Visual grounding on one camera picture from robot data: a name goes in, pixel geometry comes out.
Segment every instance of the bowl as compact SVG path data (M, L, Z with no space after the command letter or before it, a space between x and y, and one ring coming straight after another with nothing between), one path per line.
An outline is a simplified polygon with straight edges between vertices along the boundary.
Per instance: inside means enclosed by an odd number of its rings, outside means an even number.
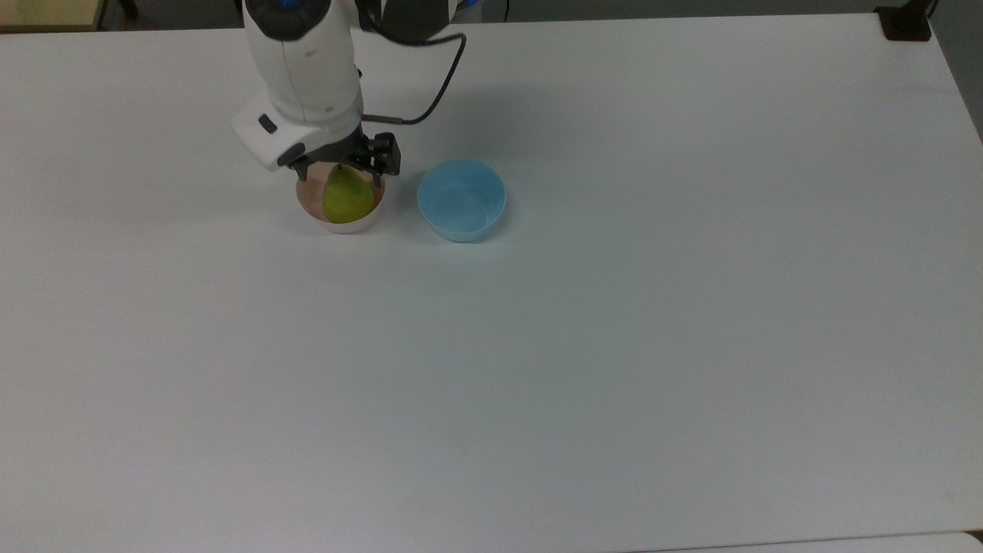
M359 232L369 228L372 226L372 223L376 222L379 213L382 211L379 206L385 198L385 179L380 179L381 186L376 187L373 185L371 173L359 171L362 178L366 179L373 188L373 194L376 197L376 206L368 215L358 220L351 222L331 222L324 216L322 200L324 198L324 182L327 180L327 174L331 172L334 165L336 163L324 163L320 161L311 165L308 168L307 180L297 181L297 200L301 203L301 207L304 208L304 211L308 215L318 220L318 223L324 230L337 234L351 234L352 232Z
M505 186L484 163L453 159L424 175L417 204L438 235L454 242L473 242L494 230L505 210Z

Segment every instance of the green pear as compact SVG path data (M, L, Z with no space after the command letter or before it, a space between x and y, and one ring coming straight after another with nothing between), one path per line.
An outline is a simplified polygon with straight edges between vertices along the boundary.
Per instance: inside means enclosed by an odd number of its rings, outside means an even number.
M327 174L321 207L324 216L333 223L352 222L372 212L376 197L357 170L338 163Z

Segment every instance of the black cable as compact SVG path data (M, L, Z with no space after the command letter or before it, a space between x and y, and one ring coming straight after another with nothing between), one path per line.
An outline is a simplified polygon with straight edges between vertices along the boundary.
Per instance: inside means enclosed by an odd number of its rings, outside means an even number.
M432 38L429 40L404 40L402 38L397 38L392 34L382 30L382 26L376 22L375 16L371 11L366 8L365 0L355 0L355 5L358 9L366 14L366 22L369 24L371 31L374 31L379 36L385 38L386 40L399 44L401 46L411 46L411 47L426 47L426 46L436 46L438 44L446 44L451 40L460 40L461 45L457 47L457 53L454 55L454 61L450 64L450 69L447 71L447 76L443 79L443 85L440 86L440 90L434 97L434 101L431 103L427 111L424 114L415 119L403 119L401 117L388 117L385 115L371 115L366 114L362 116L363 121L370 121L376 123L387 123L390 125L416 125L423 120L430 117L431 113L434 113L436 106L440 103L440 99L443 98L443 94L447 92L447 86L450 85L450 80L454 77L454 72L457 71L457 64L461 61L461 55L464 54L464 47L468 44L468 37L464 35L463 32L456 32L455 34L449 34L448 36L442 36L440 38Z

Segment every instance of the black bracket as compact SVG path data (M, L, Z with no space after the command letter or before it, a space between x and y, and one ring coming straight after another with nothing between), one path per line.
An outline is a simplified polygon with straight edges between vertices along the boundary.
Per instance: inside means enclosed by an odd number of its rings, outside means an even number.
M927 42L932 37L928 11L932 0L911 0L900 8L880 6L874 12L881 18L881 28L887 40Z
M318 161L345 163L360 171L372 174L377 187L382 186L381 176L398 175L402 155L396 137L392 133L379 133L370 139L362 133L360 126L351 135L334 144L324 145L314 151L304 153L304 145L297 144L297 152L293 149L282 157L292 157L287 162L282 159L280 165L286 165L297 171L297 177L307 180L308 167Z

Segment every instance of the white table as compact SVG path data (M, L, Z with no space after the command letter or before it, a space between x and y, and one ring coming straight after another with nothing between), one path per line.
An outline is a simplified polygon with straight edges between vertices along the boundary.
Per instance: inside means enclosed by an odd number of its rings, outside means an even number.
M983 149L936 42L873 15L466 31L357 236L231 132L239 31L0 36L5 551L983 526ZM451 48L357 38L368 110L415 115ZM482 244L415 208L458 156L510 194Z
M965 533L941 533L689 549L688 551L692 553L983 553L983 545Z

